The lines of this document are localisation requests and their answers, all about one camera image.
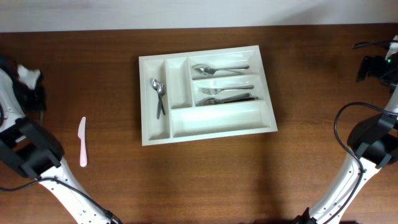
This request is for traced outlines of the small steel teaspoon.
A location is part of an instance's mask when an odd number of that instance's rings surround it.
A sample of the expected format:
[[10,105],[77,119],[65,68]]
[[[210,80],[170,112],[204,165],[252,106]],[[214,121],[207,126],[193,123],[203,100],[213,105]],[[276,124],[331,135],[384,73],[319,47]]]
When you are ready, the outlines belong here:
[[165,95],[165,86],[163,83],[160,83],[157,89],[158,95],[158,112],[157,112],[157,119],[160,119],[160,113],[165,115],[165,109],[162,101],[162,97]]
[[150,80],[150,83],[151,83],[151,87],[157,92],[158,86],[159,86],[159,84],[160,84],[161,82],[158,81],[158,80],[156,80],[156,79],[154,79],[154,78],[152,78],[152,79]]

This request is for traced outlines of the black handled fork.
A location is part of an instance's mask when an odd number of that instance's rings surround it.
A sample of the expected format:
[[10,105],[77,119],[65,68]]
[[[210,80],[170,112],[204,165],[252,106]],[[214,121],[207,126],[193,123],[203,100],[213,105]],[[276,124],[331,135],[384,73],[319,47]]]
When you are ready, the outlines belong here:
[[233,103],[239,101],[247,101],[247,100],[257,100],[257,96],[252,96],[250,93],[243,93],[240,95],[234,95],[227,98],[215,98],[208,97],[200,100],[196,106],[208,106],[208,105],[219,105],[224,103]]

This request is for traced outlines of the steel fork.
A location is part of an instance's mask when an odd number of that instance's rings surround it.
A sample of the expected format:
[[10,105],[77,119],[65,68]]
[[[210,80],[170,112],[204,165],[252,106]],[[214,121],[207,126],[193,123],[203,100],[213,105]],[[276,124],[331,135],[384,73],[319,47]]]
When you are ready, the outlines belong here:
[[199,88],[199,91],[206,95],[217,95],[222,91],[252,90],[252,89],[254,89],[254,85],[230,86],[223,88]]

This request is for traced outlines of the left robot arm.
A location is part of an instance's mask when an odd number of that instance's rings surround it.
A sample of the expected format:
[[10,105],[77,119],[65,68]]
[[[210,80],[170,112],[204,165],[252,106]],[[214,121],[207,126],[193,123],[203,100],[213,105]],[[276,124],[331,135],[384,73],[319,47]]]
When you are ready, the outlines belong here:
[[42,126],[44,76],[1,57],[1,162],[45,187],[77,223],[120,223],[95,202],[72,174],[59,140]]

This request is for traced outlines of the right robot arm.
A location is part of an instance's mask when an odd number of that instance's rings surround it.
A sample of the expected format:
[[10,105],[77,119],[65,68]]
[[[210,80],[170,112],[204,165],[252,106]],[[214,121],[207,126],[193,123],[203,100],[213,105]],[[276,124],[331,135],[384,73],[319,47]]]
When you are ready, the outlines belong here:
[[[339,110],[333,131],[347,156],[323,197],[297,216],[294,223],[339,223],[365,183],[383,167],[397,162],[397,136],[390,133],[397,131],[397,53],[386,58],[365,57],[357,81],[367,76],[391,87],[391,99],[384,109],[369,103],[354,102]],[[342,112],[350,106],[364,106],[379,113],[359,122],[344,144],[338,135],[337,124]]]

